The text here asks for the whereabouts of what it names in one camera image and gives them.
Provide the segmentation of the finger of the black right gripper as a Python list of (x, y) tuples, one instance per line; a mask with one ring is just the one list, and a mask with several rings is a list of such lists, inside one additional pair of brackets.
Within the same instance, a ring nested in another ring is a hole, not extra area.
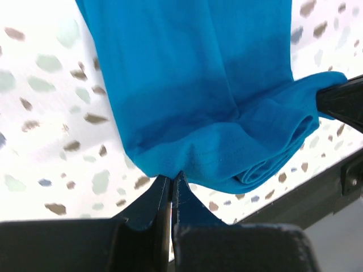
[(362, 127), (362, 75), (319, 91), (317, 109), (351, 127)]

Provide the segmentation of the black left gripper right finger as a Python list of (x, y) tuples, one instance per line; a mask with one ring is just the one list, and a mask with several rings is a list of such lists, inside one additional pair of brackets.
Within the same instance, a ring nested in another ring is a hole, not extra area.
[(172, 244), (176, 271), (320, 271), (305, 233), (290, 224), (228, 225), (174, 179)]

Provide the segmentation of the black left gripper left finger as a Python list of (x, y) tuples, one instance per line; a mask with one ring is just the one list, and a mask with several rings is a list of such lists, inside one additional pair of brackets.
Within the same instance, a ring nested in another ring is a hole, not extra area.
[(2, 271), (166, 271), (171, 180), (109, 219), (1, 223)]

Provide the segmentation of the blue t shirt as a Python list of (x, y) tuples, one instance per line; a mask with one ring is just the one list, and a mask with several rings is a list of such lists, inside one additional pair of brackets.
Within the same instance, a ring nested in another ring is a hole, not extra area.
[(247, 193), (319, 127), (316, 93), (294, 80), (291, 1), (78, 1), (124, 150), (146, 175)]

